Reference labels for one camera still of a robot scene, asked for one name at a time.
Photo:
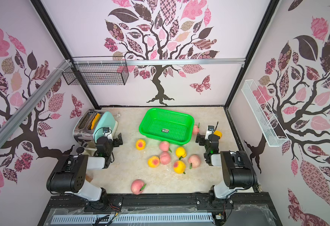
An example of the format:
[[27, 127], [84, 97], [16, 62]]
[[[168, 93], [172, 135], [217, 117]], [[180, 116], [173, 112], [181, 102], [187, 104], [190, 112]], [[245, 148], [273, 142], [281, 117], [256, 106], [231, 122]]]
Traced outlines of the pink peach front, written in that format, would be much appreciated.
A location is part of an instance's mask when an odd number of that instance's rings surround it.
[[132, 185], [131, 185], [131, 192], [134, 194], [134, 195], [139, 195], [143, 192], [143, 190], [145, 189], [146, 187], [146, 183], [140, 179], [137, 179], [135, 181], [132, 182]]

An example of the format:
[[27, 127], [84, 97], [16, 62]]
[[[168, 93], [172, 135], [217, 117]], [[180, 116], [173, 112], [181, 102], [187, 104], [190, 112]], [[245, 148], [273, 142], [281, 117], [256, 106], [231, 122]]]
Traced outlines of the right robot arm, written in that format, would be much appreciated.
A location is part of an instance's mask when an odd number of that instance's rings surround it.
[[221, 167], [223, 179], [209, 191], [214, 199], [229, 199], [239, 190], [248, 190], [257, 179], [252, 164], [244, 151], [220, 151], [220, 137], [197, 134], [196, 143], [205, 147], [204, 160], [212, 167]]

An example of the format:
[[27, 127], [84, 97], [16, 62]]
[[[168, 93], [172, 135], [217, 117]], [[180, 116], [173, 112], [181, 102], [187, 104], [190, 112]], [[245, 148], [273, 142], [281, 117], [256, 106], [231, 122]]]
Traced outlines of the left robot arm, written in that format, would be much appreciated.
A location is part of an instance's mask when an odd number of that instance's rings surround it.
[[88, 170], [107, 169], [114, 161], [113, 149], [123, 144], [122, 134], [117, 138], [100, 137], [93, 156], [82, 154], [63, 155], [46, 182], [52, 194], [73, 194], [90, 202], [97, 202], [106, 196], [104, 188], [97, 187], [85, 179]]

